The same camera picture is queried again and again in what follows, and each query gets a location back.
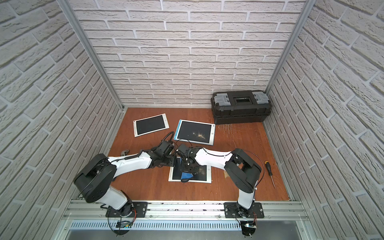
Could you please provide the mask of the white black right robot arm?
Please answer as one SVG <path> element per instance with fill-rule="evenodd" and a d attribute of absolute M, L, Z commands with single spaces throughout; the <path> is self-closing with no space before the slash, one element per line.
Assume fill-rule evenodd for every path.
<path fill-rule="evenodd" d="M 217 152 L 202 147 L 192 148 L 180 145 L 176 153 L 181 158 L 183 173 L 195 175 L 201 166 L 211 166 L 226 171 L 239 189 L 236 204 L 238 215 L 242 218 L 253 216 L 251 207 L 262 168 L 245 151 L 235 149 L 231 152 Z"/>

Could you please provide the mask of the blue microfiber cloth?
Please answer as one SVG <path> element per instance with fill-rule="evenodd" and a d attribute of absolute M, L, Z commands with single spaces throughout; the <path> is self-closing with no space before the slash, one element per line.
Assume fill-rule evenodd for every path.
<path fill-rule="evenodd" d="M 181 174 L 181 182 L 187 183 L 188 181 L 192 180 L 194 178 L 194 175 L 192 173 L 186 173 L 182 172 Z"/>

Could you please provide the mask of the small white drawing tablet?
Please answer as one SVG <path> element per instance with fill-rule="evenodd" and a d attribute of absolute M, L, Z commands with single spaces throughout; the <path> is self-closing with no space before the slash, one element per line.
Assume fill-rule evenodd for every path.
<path fill-rule="evenodd" d="M 154 133 L 169 128 L 166 114 L 133 121 L 135 137 Z"/>

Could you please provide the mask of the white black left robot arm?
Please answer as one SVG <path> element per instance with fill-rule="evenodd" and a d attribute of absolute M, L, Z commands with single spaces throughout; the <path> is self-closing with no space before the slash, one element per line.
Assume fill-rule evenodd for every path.
<path fill-rule="evenodd" d="M 136 155 L 107 157 L 98 154 L 75 176 L 74 184 L 87 203 L 103 203 L 126 217 L 133 210 L 133 202 L 123 191 L 111 186 L 113 179 L 136 170 L 173 167 L 174 148 L 172 141 L 163 140 L 157 147 L 141 150 Z"/>

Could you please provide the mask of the large white drawing tablet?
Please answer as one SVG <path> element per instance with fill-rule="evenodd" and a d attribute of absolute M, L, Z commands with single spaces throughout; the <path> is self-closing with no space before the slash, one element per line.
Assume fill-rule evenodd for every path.
<path fill-rule="evenodd" d="M 174 167 L 171 167 L 169 174 L 169 182 L 181 182 L 182 174 L 181 164 L 176 163 Z M 194 178 L 188 182 L 195 183 L 207 183 L 212 182 L 211 167 L 201 166 L 196 174 L 193 174 Z"/>

